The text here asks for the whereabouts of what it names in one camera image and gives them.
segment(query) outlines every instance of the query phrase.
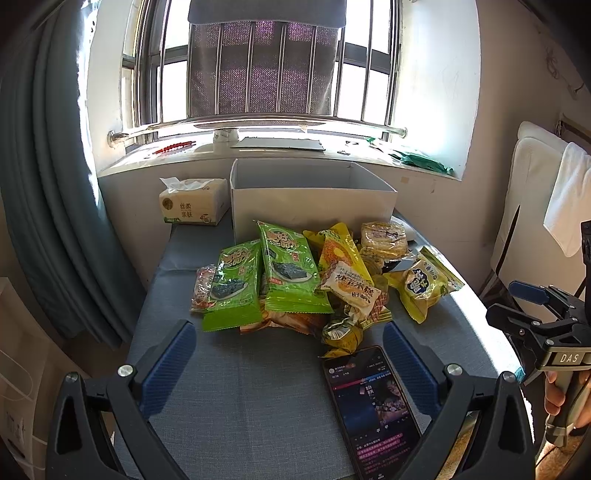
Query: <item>green seaweed snack bag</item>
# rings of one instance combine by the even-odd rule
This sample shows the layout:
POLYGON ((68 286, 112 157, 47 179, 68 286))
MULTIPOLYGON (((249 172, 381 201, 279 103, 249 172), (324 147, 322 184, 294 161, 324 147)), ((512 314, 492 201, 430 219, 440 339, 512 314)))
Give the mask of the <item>green seaweed snack bag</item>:
POLYGON ((254 240, 222 250, 203 317, 205 332, 262 320, 258 301, 261 242, 254 240))
POLYGON ((324 291, 316 291, 320 274, 301 233, 257 222, 262 259, 269 281, 265 310, 270 312, 332 313, 324 291))

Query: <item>phone screen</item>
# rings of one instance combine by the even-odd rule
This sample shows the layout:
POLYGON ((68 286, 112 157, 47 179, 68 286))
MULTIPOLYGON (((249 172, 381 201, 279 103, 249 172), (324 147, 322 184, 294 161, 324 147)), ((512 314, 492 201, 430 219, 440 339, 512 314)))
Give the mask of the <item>phone screen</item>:
POLYGON ((421 433, 380 347, 325 360, 324 373, 363 480, 392 478, 421 433))

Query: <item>blue gripper pad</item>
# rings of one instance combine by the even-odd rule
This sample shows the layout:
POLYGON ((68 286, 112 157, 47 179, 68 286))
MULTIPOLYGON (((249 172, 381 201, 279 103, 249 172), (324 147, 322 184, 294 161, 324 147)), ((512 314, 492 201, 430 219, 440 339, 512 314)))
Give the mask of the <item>blue gripper pad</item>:
POLYGON ((548 294, 543 288, 530 285, 529 283, 514 280, 509 283, 508 290, 515 298, 527 300, 537 305, 545 305, 549 301, 548 294))
POLYGON ((384 327, 384 350, 419 411, 435 419, 441 411, 435 378, 394 322, 384 327))
POLYGON ((142 382, 139 410, 145 419, 162 411, 196 345, 195 327, 187 322, 142 382))

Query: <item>window security bar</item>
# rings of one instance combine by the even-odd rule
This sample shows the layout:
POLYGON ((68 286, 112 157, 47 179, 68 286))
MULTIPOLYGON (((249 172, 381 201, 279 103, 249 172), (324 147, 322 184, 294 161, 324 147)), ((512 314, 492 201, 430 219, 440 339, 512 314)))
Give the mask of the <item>window security bar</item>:
MULTIPOLYGON (((168 13, 170 10, 170 0, 167 1, 165 6, 165 24, 166 19, 168 17, 168 13)), ((300 122, 302 124, 308 123, 342 123, 342 124, 349 124, 349 125, 360 125, 364 127, 371 127, 375 128, 377 131, 385 132, 388 134, 395 134, 401 137, 405 137, 407 134, 406 128, 397 128, 392 127, 392 115, 394 113, 394 98, 395 98, 395 87, 396 87, 396 77, 397 77, 397 67, 398 67, 398 46, 400 44, 400 2, 398 0, 391 0, 390 1, 390 18, 389 18, 389 57, 390 57, 390 71, 388 76, 388 92, 387 92, 387 108, 386 108, 386 115, 384 119, 384 124, 375 124, 371 122, 366 122, 365 118, 365 110, 366 104, 368 99, 368 86, 369 86, 369 72, 371 70, 372 64, 372 36, 373 36, 373 29, 374 29, 374 0, 370 1, 370 23, 369 23, 369 38, 368 38, 368 48, 367 48, 367 55, 366 55, 366 62, 365 62, 365 82, 363 88, 363 101, 362 101, 362 109, 361 109, 361 118, 360 120, 349 119, 349 118, 340 118, 338 117, 339 111, 339 103, 340 103, 340 91, 342 86, 343 80, 343 64, 345 62, 345 28, 341 29, 341 41, 339 42, 339 51, 337 53, 337 78, 336 78, 336 92, 335 92, 335 104, 333 109, 333 115, 312 115, 310 113, 311 108, 311 94, 312 94, 312 86, 313 86, 313 74, 314 74, 314 61, 316 58, 316 30, 317 27, 314 27, 313 33, 311 36, 310 42, 310 60, 309 60, 309 73, 308 73, 308 81, 307 81, 307 97, 306 97, 306 112, 305 113, 282 113, 280 112, 280 104, 281 104, 281 87, 283 82, 283 73, 284 73, 284 58, 285 58, 285 32, 287 30, 287 23, 283 24, 282 32, 281 32, 281 42, 280 42, 280 52, 279 52, 279 62, 278 62, 278 81, 277 81, 277 101, 276 101, 276 108, 275 112, 269 113, 252 113, 250 112, 250 94, 251 94, 251 84, 252 84, 252 56, 253 56, 253 48, 254 48, 254 26, 255 22, 251 23, 251 30, 249 36, 249 45, 248 45, 248 59, 247 59, 247 70, 246 70, 246 102, 245 102, 245 112, 244 113, 232 113, 232 114, 220 114, 219 113, 219 96, 220 96, 220 68, 222 64, 222 44, 223 44, 223 33, 224 33, 224 24, 220 24, 219 26, 219 34, 218 34, 218 41, 217 41, 217 52, 216 52, 216 71, 215 71, 215 98, 214 98, 214 115, 211 116, 201 116, 198 118, 186 118, 180 119, 171 122, 163 122, 163 99, 162 99, 162 91, 163 91, 163 63, 165 57, 165 29, 166 26, 164 25, 164 35, 160 42, 160 78, 158 79, 158 92, 159 92, 159 100, 160 100, 160 115, 159 115, 159 122, 148 124, 148 125, 141 125, 137 128, 126 129, 121 132, 111 131, 108 134, 108 142, 110 145, 116 145, 127 140, 141 137, 143 135, 152 134, 158 132, 161 129, 174 127, 177 125, 194 125, 196 127, 205 128, 207 129, 209 125, 211 128, 220 128, 223 125, 224 128, 230 127, 245 127, 248 125, 252 125, 254 123, 260 124, 261 121, 293 121, 293 122, 300 122)))

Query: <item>finger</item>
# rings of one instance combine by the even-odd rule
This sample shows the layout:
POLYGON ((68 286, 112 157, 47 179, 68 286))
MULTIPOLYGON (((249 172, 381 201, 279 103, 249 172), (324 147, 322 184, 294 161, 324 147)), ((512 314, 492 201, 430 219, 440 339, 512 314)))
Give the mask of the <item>finger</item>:
MULTIPOLYGON (((589 375, 591 375, 590 370, 583 370, 582 372, 580 372, 579 373, 579 384, 585 385, 585 383, 587 383, 587 380, 589 380, 589 375)), ((587 385, 587 388, 591 388, 591 382, 589 382, 589 385, 587 385)))
POLYGON ((566 396, 564 393, 562 393, 562 390, 552 383, 546 382, 545 390, 546 400, 548 400, 550 403, 553 403, 557 407, 560 407, 566 400, 566 396))
POLYGON ((548 400, 544 402, 544 408, 546 409, 548 415, 558 415, 558 413, 560 413, 560 407, 550 403, 548 400))
POLYGON ((589 425, 589 423, 591 423, 591 397, 587 399, 587 403, 583 407, 581 415, 579 415, 577 421, 574 422, 574 428, 580 429, 585 425, 589 425))
POLYGON ((556 381, 556 377, 558 376, 558 373, 556 372, 546 372, 546 378, 548 379, 549 383, 554 383, 556 381))

